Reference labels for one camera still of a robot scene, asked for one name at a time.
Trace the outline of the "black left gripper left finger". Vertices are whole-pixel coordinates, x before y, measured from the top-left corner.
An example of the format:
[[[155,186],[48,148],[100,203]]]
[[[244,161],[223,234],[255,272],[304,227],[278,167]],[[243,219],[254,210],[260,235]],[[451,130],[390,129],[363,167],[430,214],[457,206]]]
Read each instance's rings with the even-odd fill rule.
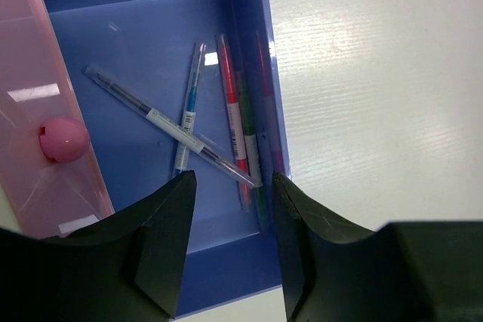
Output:
[[[197,181],[185,171],[67,237],[1,231],[3,321],[168,321],[177,313]]]

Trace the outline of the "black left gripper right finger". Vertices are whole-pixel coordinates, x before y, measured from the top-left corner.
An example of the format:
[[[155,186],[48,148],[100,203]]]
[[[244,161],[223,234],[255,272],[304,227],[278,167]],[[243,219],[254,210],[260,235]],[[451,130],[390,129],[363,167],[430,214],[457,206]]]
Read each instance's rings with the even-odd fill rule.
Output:
[[[272,207],[289,321],[480,321],[482,223],[390,222],[371,231],[281,173]]]

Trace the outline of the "pink drawer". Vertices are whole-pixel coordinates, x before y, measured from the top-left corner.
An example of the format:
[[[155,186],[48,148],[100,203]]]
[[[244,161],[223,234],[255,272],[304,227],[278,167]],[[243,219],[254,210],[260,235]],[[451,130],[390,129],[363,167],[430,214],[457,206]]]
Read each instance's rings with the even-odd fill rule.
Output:
[[[1,185],[34,238],[114,212],[43,0],[1,0]]]

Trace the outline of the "green gel pen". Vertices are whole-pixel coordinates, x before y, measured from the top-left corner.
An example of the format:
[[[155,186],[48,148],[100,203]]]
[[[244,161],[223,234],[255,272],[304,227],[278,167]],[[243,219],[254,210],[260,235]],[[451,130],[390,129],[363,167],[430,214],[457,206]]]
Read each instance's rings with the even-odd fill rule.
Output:
[[[257,145],[257,132],[254,126],[251,101],[248,95],[245,77],[243,76],[242,72],[237,71],[235,73],[235,82],[241,110],[242,127],[245,138],[245,148],[248,157],[249,172],[254,179],[261,181],[262,173],[260,167],[259,149]],[[263,234],[267,234],[269,232],[269,214],[266,206],[266,197],[263,189],[263,184],[260,184],[259,188],[253,190],[253,196],[256,203],[260,231]]]

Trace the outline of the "pink gel pen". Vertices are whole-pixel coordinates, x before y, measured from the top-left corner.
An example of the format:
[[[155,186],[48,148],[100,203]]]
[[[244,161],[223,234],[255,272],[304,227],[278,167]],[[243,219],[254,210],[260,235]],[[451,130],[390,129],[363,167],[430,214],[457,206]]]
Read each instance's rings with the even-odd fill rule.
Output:
[[[224,34],[217,35],[216,40],[220,74],[226,98],[232,150],[237,166],[246,174],[249,174],[241,111],[235,89],[235,73],[229,54],[229,46]]]

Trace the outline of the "dark blue gel pen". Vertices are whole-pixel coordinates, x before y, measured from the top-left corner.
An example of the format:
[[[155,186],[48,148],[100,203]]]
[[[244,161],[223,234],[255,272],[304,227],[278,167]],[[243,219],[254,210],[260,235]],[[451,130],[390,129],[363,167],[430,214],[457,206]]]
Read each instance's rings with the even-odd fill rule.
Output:
[[[114,82],[108,76],[102,74],[93,66],[87,66],[84,70],[84,74],[121,103],[125,104],[127,107],[155,125],[159,130],[162,130],[177,142],[184,144],[191,152],[196,153],[219,170],[222,170],[225,174],[231,176],[237,182],[253,189],[259,188],[260,184],[262,184],[261,181],[254,179],[234,163],[216,153],[209,145],[201,141],[198,137],[194,136],[192,133],[186,132],[168,116],[136,98],[128,90]]]

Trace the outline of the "blue transparent drawer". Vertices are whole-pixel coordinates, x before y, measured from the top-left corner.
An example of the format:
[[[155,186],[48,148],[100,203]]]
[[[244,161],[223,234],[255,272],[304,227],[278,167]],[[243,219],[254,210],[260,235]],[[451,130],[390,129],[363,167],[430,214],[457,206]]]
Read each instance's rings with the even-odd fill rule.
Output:
[[[275,172],[291,172],[269,0],[44,2],[116,210],[172,177],[177,141],[156,117],[181,121],[199,42],[207,54],[194,133],[218,155],[234,158],[220,35],[251,104],[265,195]],[[197,190],[177,315],[280,287],[275,232],[262,231],[254,204],[243,206],[235,178],[196,153],[188,167]]]

